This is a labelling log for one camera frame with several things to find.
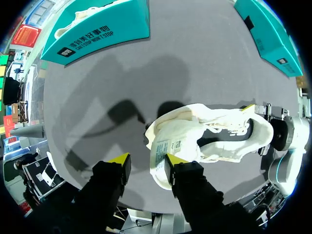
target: shoe label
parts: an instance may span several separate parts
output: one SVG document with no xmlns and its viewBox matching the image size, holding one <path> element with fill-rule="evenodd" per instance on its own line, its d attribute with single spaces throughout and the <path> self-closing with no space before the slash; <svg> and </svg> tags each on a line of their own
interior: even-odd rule
<svg viewBox="0 0 312 234">
<path fill-rule="evenodd" d="M 175 155 L 181 151 L 181 139 L 164 140 L 157 143 L 156 147 L 156 171 L 165 167 L 165 155 Z"/>
</svg>

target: teal shoe box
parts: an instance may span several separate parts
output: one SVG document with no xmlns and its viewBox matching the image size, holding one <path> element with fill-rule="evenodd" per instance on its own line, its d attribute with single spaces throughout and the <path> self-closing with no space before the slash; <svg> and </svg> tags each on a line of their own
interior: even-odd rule
<svg viewBox="0 0 312 234">
<path fill-rule="evenodd" d="M 102 7 L 74 24 L 58 39 L 55 32 L 66 28 L 76 12 Z M 125 41 L 148 38 L 149 9 L 146 0 L 76 0 L 61 14 L 43 49 L 41 59 L 67 65 L 101 48 Z"/>
<path fill-rule="evenodd" d="M 291 39 L 269 6 L 256 0 L 237 0 L 234 8 L 248 27 L 260 56 L 288 77 L 301 76 Z"/>
</svg>

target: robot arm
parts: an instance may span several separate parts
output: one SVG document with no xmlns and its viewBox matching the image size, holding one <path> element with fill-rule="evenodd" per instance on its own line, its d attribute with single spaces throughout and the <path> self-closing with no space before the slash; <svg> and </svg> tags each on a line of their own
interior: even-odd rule
<svg viewBox="0 0 312 234">
<path fill-rule="evenodd" d="M 292 194 L 298 177 L 305 146 L 309 140 L 310 123 L 305 118 L 272 119 L 274 137 L 271 145 L 278 151 L 287 151 L 275 159 L 269 168 L 269 180 L 284 197 Z"/>
<path fill-rule="evenodd" d="M 93 176 L 76 195 L 70 209 L 75 233 L 103 233 L 123 195 L 131 171 L 130 154 L 98 162 Z"/>
<path fill-rule="evenodd" d="M 239 203 L 229 206 L 222 203 L 223 193 L 207 181 L 203 175 L 204 168 L 196 161 L 186 162 L 166 154 L 165 171 L 194 233 L 230 233 L 235 229 L 244 233 L 259 231 L 254 217 Z"/>
</svg>

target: gray table surface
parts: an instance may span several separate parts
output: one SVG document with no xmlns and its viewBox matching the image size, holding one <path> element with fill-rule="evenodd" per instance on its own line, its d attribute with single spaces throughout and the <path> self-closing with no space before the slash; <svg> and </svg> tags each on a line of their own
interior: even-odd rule
<svg viewBox="0 0 312 234">
<path fill-rule="evenodd" d="M 82 187 L 99 160 L 130 152 L 125 206 L 179 213 L 171 191 L 149 174 L 145 124 L 166 108 L 203 103 L 238 108 L 272 103 L 296 114 L 296 82 L 260 58 L 253 38 L 226 0 L 150 0 L 151 36 L 112 46 L 69 66 L 50 63 L 45 130 L 59 174 Z M 202 164 L 207 179 L 237 200 L 265 183 L 261 157 Z"/>
</svg>

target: shoe insole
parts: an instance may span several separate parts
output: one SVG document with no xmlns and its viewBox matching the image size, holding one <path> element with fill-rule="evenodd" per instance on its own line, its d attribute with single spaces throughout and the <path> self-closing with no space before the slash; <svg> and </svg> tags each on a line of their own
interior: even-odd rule
<svg viewBox="0 0 312 234">
<path fill-rule="evenodd" d="M 243 141 L 248 140 L 253 133 L 254 129 L 254 122 L 249 119 L 249 128 L 247 129 L 247 133 L 243 136 L 231 136 L 231 132 L 228 130 L 222 130 L 220 133 L 212 133 L 208 129 L 204 132 L 203 136 L 197 140 L 197 144 L 199 147 L 202 147 L 204 145 L 217 142 L 217 141 Z"/>
</svg>

